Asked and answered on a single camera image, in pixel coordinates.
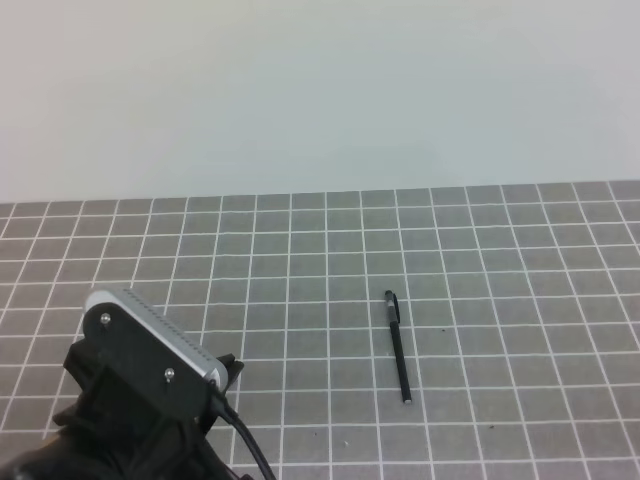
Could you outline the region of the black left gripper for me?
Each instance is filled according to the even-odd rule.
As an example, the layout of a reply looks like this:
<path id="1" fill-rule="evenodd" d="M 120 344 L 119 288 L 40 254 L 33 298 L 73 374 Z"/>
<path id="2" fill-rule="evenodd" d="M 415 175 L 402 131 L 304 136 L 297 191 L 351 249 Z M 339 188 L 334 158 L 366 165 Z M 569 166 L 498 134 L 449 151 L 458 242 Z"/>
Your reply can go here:
<path id="1" fill-rule="evenodd" d="M 64 367 L 81 393 L 55 415 L 55 438 L 10 460 L 10 478 L 236 478 L 206 439 L 222 398 L 215 381 L 199 381 L 204 407 L 180 419 L 136 392 L 84 340 L 70 347 Z"/>

